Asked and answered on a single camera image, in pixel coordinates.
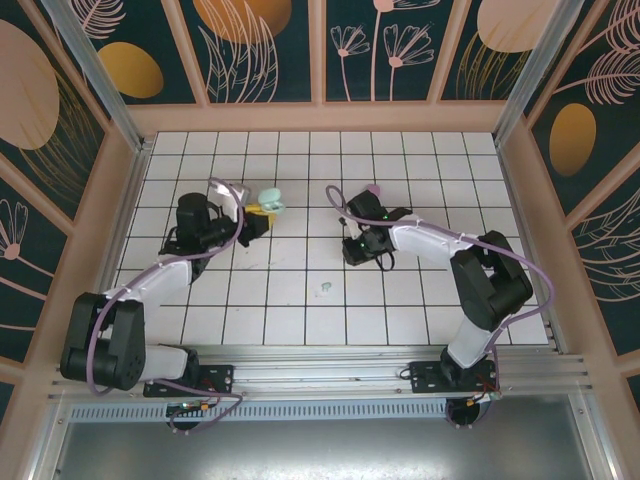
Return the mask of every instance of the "leaf pattern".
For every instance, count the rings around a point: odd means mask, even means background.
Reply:
[[[70,0],[71,7],[89,38],[106,40],[126,13],[123,0]]]
[[[591,103],[622,105],[640,86],[640,50],[605,53],[593,64],[584,84]]]

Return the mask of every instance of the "wire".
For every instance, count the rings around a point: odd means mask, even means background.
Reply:
[[[447,235],[448,237],[451,238],[455,238],[457,241],[459,242],[465,242],[465,243],[470,243],[472,245],[476,245],[480,248],[483,248],[485,250],[491,250],[493,252],[499,253],[501,255],[504,255],[506,257],[512,258],[514,260],[517,260],[518,262],[522,263],[523,265],[526,265],[527,267],[529,267],[531,270],[533,270],[534,272],[536,272],[540,278],[544,281],[544,283],[547,285],[547,288],[549,290],[549,295],[547,297],[547,300],[542,304],[539,305],[538,307],[528,311],[528,312],[524,312],[521,313],[520,315],[515,315],[509,318],[504,319],[500,325],[498,326],[498,328],[496,330],[494,330],[493,334],[491,335],[491,338],[489,339],[489,341],[487,342],[487,345],[485,346],[484,349],[484,353],[490,353],[492,352],[492,348],[495,345],[496,341],[498,340],[498,337],[500,337],[500,335],[502,335],[502,332],[504,332],[504,330],[511,325],[514,322],[517,322],[518,320],[522,320],[524,318],[529,318],[532,317],[533,315],[536,315],[544,310],[546,310],[547,308],[549,308],[551,306],[551,304],[554,302],[555,298],[556,298],[556,290],[555,287],[553,286],[553,282],[551,281],[551,279],[549,278],[549,276],[540,268],[538,267],[535,263],[533,263],[532,261],[518,255],[517,253],[512,252],[511,250],[507,250],[505,248],[501,248],[498,247],[496,245],[491,245],[489,243],[486,242],[482,242],[480,240],[478,240],[477,238],[473,238],[473,237],[469,237],[466,236],[465,234],[462,233],[456,233],[452,230],[449,230],[448,228],[444,228],[441,227],[439,225],[435,225],[433,223],[429,223],[426,222],[422,219],[419,219],[417,221],[409,221],[409,220],[398,220],[398,221],[384,221],[384,220],[367,220],[366,218],[360,218],[360,217],[356,217],[355,215],[352,215],[351,213],[347,212],[344,205],[346,205],[346,200],[344,198],[344,195],[342,193],[342,190],[340,190],[338,187],[336,187],[335,185],[327,185],[327,188],[325,189],[325,192],[327,194],[327,198],[329,199],[329,203],[331,204],[331,206],[333,206],[333,208],[335,208],[338,213],[340,213],[340,215],[342,215],[345,218],[348,218],[350,220],[353,220],[355,222],[358,222],[359,224],[363,224],[363,225],[372,225],[372,226],[377,226],[377,227],[397,227],[397,226],[409,226],[409,227],[415,227],[415,226],[423,226],[425,228],[431,229],[431,230],[435,230],[436,232],[442,233],[444,235]],[[340,201],[341,203],[339,204],[338,202],[335,201],[335,199],[332,196],[332,192],[336,192],[339,196],[340,196]]]
[[[100,334],[100,329],[101,329],[102,324],[104,323],[104,321],[105,321],[105,319],[107,317],[107,314],[113,308],[113,306],[116,304],[116,302],[120,298],[122,298],[126,293],[129,293],[132,289],[137,287],[140,283],[142,283],[143,280],[145,280],[147,277],[149,277],[151,274],[155,273],[156,271],[161,270],[161,269],[165,268],[166,266],[171,265],[172,263],[176,263],[176,262],[182,262],[182,261],[185,261],[185,260],[191,261],[191,260],[201,260],[201,259],[204,259],[204,258],[212,258],[212,257],[216,256],[217,254],[223,252],[227,248],[231,247],[234,244],[234,242],[238,239],[238,237],[240,236],[240,232],[242,231],[242,227],[244,225],[244,212],[242,210],[242,204],[240,202],[240,198],[238,197],[238,194],[236,193],[236,191],[233,188],[231,188],[231,185],[229,185],[224,180],[222,180],[220,178],[217,178],[217,177],[209,178],[209,185],[210,186],[215,186],[216,184],[220,184],[220,185],[222,185],[224,187],[227,187],[227,189],[229,190],[229,193],[231,194],[231,196],[235,200],[236,205],[238,206],[238,219],[237,219],[238,220],[238,226],[236,227],[236,231],[234,232],[233,236],[224,245],[222,245],[220,247],[213,248],[213,249],[211,249],[211,250],[209,250],[207,252],[204,252],[204,253],[198,253],[198,254],[194,254],[194,255],[186,255],[186,256],[183,256],[183,257],[180,257],[180,256],[171,257],[171,258],[168,258],[168,259],[163,260],[161,262],[157,262],[157,263],[153,264],[147,270],[145,270],[144,272],[140,273],[133,280],[131,280],[129,283],[127,283],[122,289],[117,291],[111,297],[111,299],[109,299],[109,301],[107,301],[106,305],[102,308],[102,310],[100,310],[100,313],[98,314],[95,326],[93,327],[93,331],[91,332],[91,338],[89,340],[89,347],[88,347],[88,351],[87,351],[87,368],[86,368],[87,384],[89,386],[89,390],[94,395],[96,395],[96,396],[106,395],[111,390],[113,390],[113,388],[111,388],[111,387],[107,387],[104,390],[98,390],[97,389],[97,386],[96,386],[96,383],[95,383],[95,379],[93,377],[93,361],[94,361],[94,357],[95,357],[95,353],[96,353],[96,345],[97,345],[97,342],[98,342],[98,335]],[[207,427],[206,428],[208,428],[208,426],[210,426],[210,425],[218,423],[223,417],[225,417],[226,415],[231,413],[233,410],[235,410],[238,407],[238,405],[240,405],[240,403],[242,402],[242,396],[236,395],[236,394],[233,394],[233,393],[218,393],[218,392],[211,392],[211,391],[207,391],[207,390],[197,390],[197,389],[194,389],[194,388],[185,387],[185,386],[180,385],[178,383],[170,382],[168,380],[163,380],[163,379],[154,380],[154,382],[155,383],[159,383],[161,385],[166,385],[166,386],[175,388],[177,390],[182,390],[182,391],[187,392],[187,393],[192,393],[192,394],[195,394],[195,395],[201,395],[203,397],[218,398],[218,399],[235,398],[237,400],[231,407],[226,409],[224,412],[222,412],[216,418],[214,418],[213,420],[207,421]],[[193,429],[193,430],[200,431],[200,430],[204,430],[204,428],[197,428],[197,429]]]

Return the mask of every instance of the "white grid floor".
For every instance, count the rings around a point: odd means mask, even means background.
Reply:
[[[207,178],[241,181],[254,195],[277,186],[287,210],[249,248],[215,257],[147,323],[151,342],[190,345],[416,345],[448,343],[462,321],[453,276],[425,259],[396,254],[342,260],[342,227],[324,189],[347,199],[381,186],[387,208],[410,207],[456,231],[495,229],[523,254],[488,133],[161,132],[119,266],[117,284],[149,266],[175,225],[187,192]],[[535,297],[528,308],[536,305]],[[502,344],[547,344],[540,316],[518,322]]]

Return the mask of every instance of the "white tile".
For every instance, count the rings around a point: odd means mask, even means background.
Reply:
[[[368,185],[374,184],[373,177],[362,180],[343,180],[342,181],[342,194],[347,202],[351,201],[353,197],[359,195],[367,189]]]
[[[345,276],[347,305],[384,305],[380,271],[350,270],[345,273]]]
[[[309,178],[333,179],[342,178],[340,155],[311,155]]]
[[[395,268],[398,270],[418,270],[418,257],[408,252],[393,252],[393,256],[396,259]]]
[[[307,308],[307,345],[344,345],[343,307]]]
[[[390,345],[428,345],[424,307],[387,307]]]
[[[308,305],[344,305],[344,272],[307,272]]]
[[[378,180],[380,187],[380,203],[388,209],[411,206],[409,198],[409,182],[406,180]]]
[[[180,155],[154,155],[149,162],[145,180],[175,180],[180,170]]]
[[[239,243],[233,252],[234,270],[266,270],[269,267],[270,238],[256,238],[248,247]]]
[[[440,180],[435,155],[407,155],[405,162],[409,180]]]
[[[384,293],[387,305],[423,305],[420,273],[417,271],[385,272]]]
[[[404,164],[404,155],[374,155],[373,166],[376,179],[404,179],[407,178],[407,169]]]
[[[387,323],[383,307],[347,308],[348,345],[387,345]]]
[[[490,133],[465,132],[464,143],[469,153],[483,155],[495,155],[496,153],[496,147]]]
[[[481,207],[510,207],[511,201],[504,182],[483,180],[475,182]]]
[[[264,305],[267,298],[267,272],[231,272],[229,305]]]
[[[478,198],[473,182],[468,180],[443,180],[444,201],[447,207],[477,207]]]
[[[139,207],[170,207],[176,182],[168,180],[148,180],[142,186]]]
[[[216,151],[218,132],[189,132],[185,155],[213,155]]]
[[[402,132],[404,153],[414,155],[433,154],[433,138],[430,132]]]
[[[479,208],[447,208],[449,228],[454,232],[481,235],[484,232]]]
[[[421,275],[425,305],[460,304],[458,289],[451,272],[446,270],[425,270],[421,272]]]
[[[309,238],[309,270],[342,270],[342,243],[337,238]]]
[[[211,176],[213,155],[185,155],[180,166],[180,180],[207,180]]]
[[[466,155],[438,155],[438,166],[443,180],[471,180],[471,168]]]
[[[280,132],[278,153],[309,153],[309,132]]]
[[[276,178],[276,155],[247,155],[245,179],[270,180]]]
[[[231,268],[231,257],[233,256],[233,248],[234,247],[231,246],[209,260],[207,270],[229,270]]]
[[[310,208],[308,235],[309,237],[341,238],[340,214],[333,208]]]
[[[180,345],[186,307],[160,307],[144,327],[147,344]]]
[[[168,218],[168,208],[137,208],[130,235],[132,237],[162,237]]]
[[[247,153],[278,153],[278,132],[251,132]]]
[[[286,208],[271,227],[273,237],[306,237],[307,209]]]
[[[303,345],[304,316],[302,307],[267,307],[265,345]]]
[[[503,180],[500,161],[495,155],[469,155],[475,180]]]
[[[226,305],[229,290],[226,270],[205,270],[191,285],[189,305]]]
[[[216,154],[245,154],[247,152],[247,132],[220,132]]]
[[[374,154],[403,154],[402,134],[400,132],[373,132]]]
[[[184,345],[220,345],[224,307],[189,307],[182,332]]]
[[[224,323],[225,345],[262,345],[264,307],[229,307]]]
[[[330,207],[327,199],[327,185],[335,185],[340,188],[340,180],[311,180],[309,182],[309,206],[310,207]]]
[[[371,153],[370,132],[342,132],[342,153]]]
[[[447,345],[455,338],[464,321],[460,307],[427,307],[431,345]]]
[[[412,180],[409,182],[413,207],[444,207],[442,185],[438,180]]]
[[[414,208],[413,213],[426,222],[449,228],[447,210],[445,208]]]
[[[304,270],[306,267],[306,238],[272,239],[271,260],[269,261],[271,270]]]
[[[244,155],[216,155],[211,175],[223,180],[242,180]]]
[[[343,155],[342,178],[373,178],[373,157],[371,155]]]
[[[138,270],[149,267],[157,260],[161,245],[160,238],[129,238],[120,268]]]
[[[178,200],[180,197],[187,193],[202,193],[207,194],[209,184],[206,180],[180,180],[176,184],[176,191],[173,195],[172,207],[178,206]]]
[[[307,180],[309,155],[278,155],[276,178],[278,180]]]
[[[304,305],[305,277],[304,270],[269,272],[267,305]]]
[[[278,180],[276,187],[280,189],[282,202],[287,207],[306,207],[308,205],[308,180]]]
[[[459,132],[434,132],[433,141],[437,154],[466,154],[462,134]]]
[[[154,155],[178,153],[182,155],[187,141],[187,132],[158,132],[153,147]]]
[[[339,132],[311,132],[311,153],[340,153]]]
[[[482,217],[487,231],[496,230],[505,237],[519,235],[516,217],[511,208],[483,208]]]

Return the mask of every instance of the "yellow object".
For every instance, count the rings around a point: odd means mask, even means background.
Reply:
[[[114,42],[102,47],[98,56],[119,92],[134,98],[150,98],[162,91],[162,71],[140,47]]]
[[[220,38],[233,43],[255,43],[260,36],[252,35],[250,15],[245,1],[258,28],[262,18],[274,37],[285,29],[291,18],[291,0],[194,0],[193,5],[202,21]]]
[[[595,142],[593,113],[582,104],[570,103],[560,110],[551,127],[551,165],[560,175],[575,175],[589,160]]]
[[[266,215],[269,217],[269,229],[271,229],[271,227],[273,226],[274,222],[276,221],[276,214],[275,213],[268,213],[268,212],[264,212],[262,210],[262,208],[260,208],[260,205],[258,204],[251,204],[251,205],[247,205],[246,207],[244,207],[244,211],[247,213],[253,213],[255,215]]]
[[[478,10],[480,40],[496,52],[532,50],[557,4],[558,0],[483,0]]]
[[[31,37],[0,20],[0,138],[24,150],[46,144],[58,124],[56,72]]]

